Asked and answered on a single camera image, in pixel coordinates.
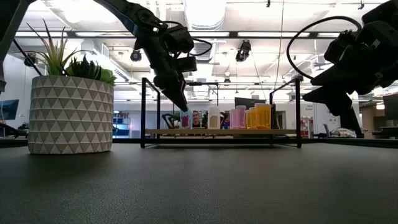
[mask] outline computer screen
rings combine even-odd
[[[254,107],[256,103],[265,103],[265,100],[256,100],[256,99],[248,99],[248,98],[240,98],[235,97],[235,106],[246,106],[246,109],[250,107]]]
[[[0,101],[0,118],[2,120],[14,120],[17,116],[19,100]]]
[[[383,96],[383,101],[386,119],[398,119],[398,94]]]

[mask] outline shelf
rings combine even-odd
[[[296,134],[295,129],[147,129],[146,134]]]

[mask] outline table surface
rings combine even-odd
[[[0,223],[398,223],[398,150],[0,149]]]

